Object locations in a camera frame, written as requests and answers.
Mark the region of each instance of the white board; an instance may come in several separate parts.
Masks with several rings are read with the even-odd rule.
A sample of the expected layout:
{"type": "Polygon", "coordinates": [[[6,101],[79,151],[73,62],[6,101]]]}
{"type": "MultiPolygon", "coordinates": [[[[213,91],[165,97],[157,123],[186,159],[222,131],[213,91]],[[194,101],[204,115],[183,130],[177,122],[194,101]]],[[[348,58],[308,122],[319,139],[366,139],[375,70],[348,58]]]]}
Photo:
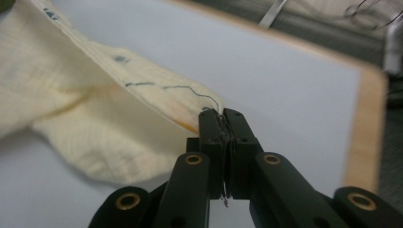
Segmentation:
{"type": "MultiPolygon", "coordinates": [[[[243,113],[266,151],[332,196],[344,177],[360,72],[165,1],[55,0],[91,40],[201,82],[243,113]]],[[[89,180],[32,133],[0,142],[0,227],[86,227],[120,186],[89,180]]],[[[151,190],[161,177],[139,186],[151,190]]],[[[251,227],[247,203],[211,206],[210,227],[251,227]]]]}

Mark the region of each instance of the cream fabric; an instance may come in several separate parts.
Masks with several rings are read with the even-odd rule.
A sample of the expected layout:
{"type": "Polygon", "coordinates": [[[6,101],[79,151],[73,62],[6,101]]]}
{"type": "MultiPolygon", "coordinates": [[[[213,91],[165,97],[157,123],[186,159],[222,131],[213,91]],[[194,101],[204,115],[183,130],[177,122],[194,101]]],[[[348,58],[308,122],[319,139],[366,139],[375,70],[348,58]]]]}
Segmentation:
{"type": "Polygon", "coordinates": [[[199,113],[223,108],[205,86],[88,40],[46,0],[17,1],[2,15],[0,69],[0,137],[30,127],[98,180],[169,171],[199,113]]]}

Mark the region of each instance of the metal object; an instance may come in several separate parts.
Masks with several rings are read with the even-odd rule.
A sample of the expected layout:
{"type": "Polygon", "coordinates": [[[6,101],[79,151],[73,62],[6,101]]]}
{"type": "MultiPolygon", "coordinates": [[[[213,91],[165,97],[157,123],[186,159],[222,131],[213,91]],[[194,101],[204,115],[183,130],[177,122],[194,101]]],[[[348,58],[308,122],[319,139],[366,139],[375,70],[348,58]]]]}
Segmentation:
{"type": "Polygon", "coordinates": [[[349,201],[352,204],[354,204],[356,207],[361,208],[362,210],[366,211],[376,210],[375,202],[362,194],[350,193],[349,195],[347,195],[347,199],[349,199],[349,201]]]}
{"type": "Polygon", "coordinates": [[[270,28],[287,1],[288,0],[276,0],[264,15],[263,19],[261,19],[259,26],[267,29],[270,28]]]}
{"type": "Polygon", "coordinates": [[[116,208],[125,211],[137,206],[140,202],[140,196],[136,193],[125,193],[116,199],[116,208]]]}
{"type": "Polygon", "coordinates": [[[109,196],[90,228],[206,228],[209,200],[250,200],[256,227],[401,227],[403,216],[356,187],[318,193],[283,156],[263,152],[238,111],[214,109],[199,118],[168,183],[151,193],[127,187],[109,196]]]}

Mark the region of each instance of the wooden board edge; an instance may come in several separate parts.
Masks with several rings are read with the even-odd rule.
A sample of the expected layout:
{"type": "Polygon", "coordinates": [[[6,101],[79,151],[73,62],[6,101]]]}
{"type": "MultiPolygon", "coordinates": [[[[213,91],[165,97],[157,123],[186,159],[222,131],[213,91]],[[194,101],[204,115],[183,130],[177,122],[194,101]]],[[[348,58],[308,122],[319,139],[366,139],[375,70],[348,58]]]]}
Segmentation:
{"type": "Polygon", "coordinates": [[[361,74],[345,186],[377,192],[384,132],[387,78],[376,67],[361,74]]]}

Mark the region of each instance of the gray floor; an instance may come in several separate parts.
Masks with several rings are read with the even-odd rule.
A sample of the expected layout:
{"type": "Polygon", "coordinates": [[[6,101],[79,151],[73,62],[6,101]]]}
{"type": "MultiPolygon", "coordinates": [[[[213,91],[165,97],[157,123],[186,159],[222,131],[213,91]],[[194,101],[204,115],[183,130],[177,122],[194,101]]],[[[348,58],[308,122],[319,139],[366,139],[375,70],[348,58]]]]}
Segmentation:
{"type": "MultiPolygon", "coordinates": [[[[229,12],[258,23],[269,9],[260,0],[194,0],[215,9],[229,12]]],[[[301,39],[325,46],[358,59],[382,65],[384,42],[358,32],[335,28],[330,24],[282,11],[273,24],[280,30],[301,39]]],[[[379,195],[403,213],[403,109],[387,109],[379,177],[379,195]]]]}

